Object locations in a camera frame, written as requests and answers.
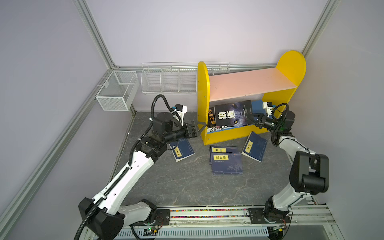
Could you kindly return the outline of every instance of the navy blue book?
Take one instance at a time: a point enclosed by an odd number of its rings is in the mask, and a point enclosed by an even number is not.
[[[210,145],[210,147],[209,147],[209,164],[212,164],[211,153],[213,153],[213,152],[238,152],[238,149],[237,149],[237,147]]]
[[[212,174],[243,174],[243,164],[239,152],[211,153]]]
[[[171,142],[169,145],[172,149],[176,162],[195,154],[191,144],[186,138],[182,138],[177,142]]]
[[[265,153],[267,140],[251,132],[241,154],[250,157],[256,161],[262,162]]]

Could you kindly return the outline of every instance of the yellow side panel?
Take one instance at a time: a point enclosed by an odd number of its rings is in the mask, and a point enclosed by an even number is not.
[[[255,125],[251,125],[251,126],[237,127],[234,129],[224,130],[220,132],[208,133],[206,136],[207,140],[204,142],[204,145],[214,144],[217,142],[223,142],[223,141],[236,139],[240,137],[248,137],[251,131],[254,131],[257,134],[260,134],[260,133],[267,132],[267,129],[265,128],[260,129]]]
[[[272,102],[274,105],[279,105],[280,103],[288,103],[291,100],[297,87],[300,85],[301,81],[304,78],[307,66],[305,58],[300,52],[288,51],[281,56],[276,68],[281,73],[283,73],[289,80],[291,80],[293,84],[296,85],[296,88],[294,89],[264,94],[263,102]],[[282,111],[284,108],[285,107],[283,106],[279,108],[279,110]]]
[[[197,66],[197,120],[199,122],[208,122],[209,95],[210,85],[207,66],[204,62],[199,62]],[[207,128],[201,133],[201,138],[206,145]]]

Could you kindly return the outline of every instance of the white wire rack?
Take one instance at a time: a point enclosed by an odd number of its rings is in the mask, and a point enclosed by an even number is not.
[[[198,63],[143,63],[141,90],[143,93],[195,93],[197,92]],[[230,73],[229,63],[206,62],[208,74]]]
[[[105,111],[129,111],[139,84],[135,71],[112,71],[96,99]]]

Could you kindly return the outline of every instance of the black mounting plate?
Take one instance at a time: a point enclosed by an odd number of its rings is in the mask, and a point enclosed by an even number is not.
[[[264,213],[262,208],[248,208],[248,215],[251,218],[252,224],[269,223],[264,219]],[[283,219],[281,218],[281,215],[276,215],[274,213],[269,213],[269,215],[273,217],[273,220],[276,221],[276,223],[284,223]],[[285,216],[284,220],[287,224],[291,222],[289,216]]]
[[[163,226],[169,225],[169,219],[170,219],[170,210],[169,209],[156,209],[156,216],[155,217],[162,217],[163,218]],[[154,225],[161,225],[161,219],[156,218]],[[132,224],[134,226],[148,226],[147,224],[144,224],[144,222],[135,222]]]

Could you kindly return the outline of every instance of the yellow title label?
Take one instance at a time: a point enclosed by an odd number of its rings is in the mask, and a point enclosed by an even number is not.
[[[245,148],[245,151],[247,153],[249,153],[249,151],[251,151],[252,145],[253,145],[253,142],[248,141],[247,147]]]
[[[212,152],[226,152],[227,151],[227,149],[226,148],[213,148],[212,149]]]
[[[214,160],[229,160],[228,155],[215,155]]]
[[[182,156],[179,147],[175,148],[175,153],[176,153],[177,157],[181,157]]]

